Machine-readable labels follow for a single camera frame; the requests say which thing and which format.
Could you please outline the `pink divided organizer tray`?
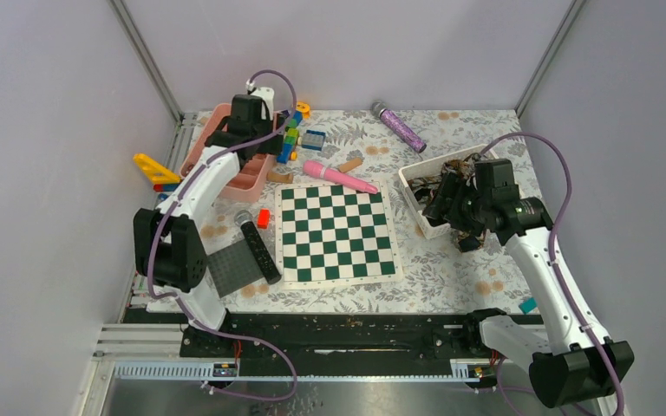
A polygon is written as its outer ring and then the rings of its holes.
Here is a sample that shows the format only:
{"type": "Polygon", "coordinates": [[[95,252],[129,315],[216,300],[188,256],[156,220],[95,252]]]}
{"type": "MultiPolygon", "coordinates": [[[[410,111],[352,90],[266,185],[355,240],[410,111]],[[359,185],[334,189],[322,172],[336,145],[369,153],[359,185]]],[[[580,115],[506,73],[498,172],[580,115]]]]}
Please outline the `pink divided organizer tray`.
{"type": "MultiPolygon", "coordinates": [[[[220,123],[223,117],[231,112],[230,103],[218,104],[212,111],[199,113],[199,125],[193,130],[193,138],[185,160],[180,166],[180,177],[186,177],[194,164],[201,160],[205,148],[205,139],[220,123]]],[[[241,168],[240,172],[227,183],[219,194],[220,197],[237,202],[257,202],[267,181],[267,174],[276,164],[277,155],[258,153],[241,168]]]]}

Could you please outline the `white perforated plastic basket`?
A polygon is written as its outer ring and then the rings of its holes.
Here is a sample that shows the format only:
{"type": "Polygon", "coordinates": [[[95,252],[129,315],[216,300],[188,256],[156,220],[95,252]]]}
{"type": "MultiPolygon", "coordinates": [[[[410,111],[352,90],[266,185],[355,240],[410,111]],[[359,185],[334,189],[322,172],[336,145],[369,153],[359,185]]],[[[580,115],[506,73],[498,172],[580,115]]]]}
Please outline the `white perforated plastic basket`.
{"type": "Polygon", "coordinates": [[[440,184],[442,167],[451,160],[464,160],[473,153],[479,153],[484,147],[485,145],[467,147],[399,169],[398,184],[409,210],[414,214],[415,221],[426,239],[440,237],[452,230],[448,223],[438,223],[423,215],[423,210],[432,201],[432,192],[436,191],[440,184]]]}

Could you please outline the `brown floral patterned tie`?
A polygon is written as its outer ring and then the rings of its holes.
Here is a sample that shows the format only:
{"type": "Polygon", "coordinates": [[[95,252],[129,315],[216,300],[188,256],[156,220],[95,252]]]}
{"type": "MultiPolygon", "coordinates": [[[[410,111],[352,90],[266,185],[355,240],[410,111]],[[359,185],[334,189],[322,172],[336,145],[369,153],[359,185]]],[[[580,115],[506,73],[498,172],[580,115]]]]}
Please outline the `brown floral patterned tie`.
{"type": "Polygon", "coordinates": [[[415,200],[418,203],[427,205],[436,195],[441,182],[448,173],[455,173],[461,179],[468,179],[473,174],[473,165],[474,160],[470,157],[466,159],[450,159],[442,164],[439,173],[409,179],[407,184],[414,194],[415,200]]]}

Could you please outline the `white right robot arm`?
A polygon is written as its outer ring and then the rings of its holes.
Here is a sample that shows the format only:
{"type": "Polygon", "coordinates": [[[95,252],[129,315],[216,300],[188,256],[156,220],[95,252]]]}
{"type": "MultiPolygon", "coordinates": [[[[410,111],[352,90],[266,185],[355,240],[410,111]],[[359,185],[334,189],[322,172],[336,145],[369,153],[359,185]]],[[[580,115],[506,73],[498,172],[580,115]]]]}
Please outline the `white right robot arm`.
{"type": "Polygon", "coordinates": [[[443,168],[423,214],[468,236],[494,234],[518,265],[541,314],[546,337],[515,323],[500,309],[467,316],[464,349],[483,357],[495,350],[529,376],[540,402],[550,408],[606,396],[619,398],[634,362],[627,341],[613,341],[578,293],[552,222],[538,198],[522,198],[507,159],[478,161],[464,174],[443,168]]]}

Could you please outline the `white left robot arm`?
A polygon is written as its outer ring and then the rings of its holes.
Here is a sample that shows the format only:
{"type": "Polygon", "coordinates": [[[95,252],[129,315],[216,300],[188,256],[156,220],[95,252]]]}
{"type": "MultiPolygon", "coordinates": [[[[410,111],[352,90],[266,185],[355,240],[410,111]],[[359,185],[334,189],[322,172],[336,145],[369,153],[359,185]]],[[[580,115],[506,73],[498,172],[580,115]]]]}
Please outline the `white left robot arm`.
{"type": "Polygon", "coordinates": [[[135,264],[150,296],[176,302],[190,325],[204,329],[201,345],[215,356],[232,350],[235,335],[222,325],[226,308],[210,278],[201,222],[261,140],[275,136],[274,95],[272,88],[256,87],[235,95],[179,187],[156,208],[134,214],[135,264]]]}

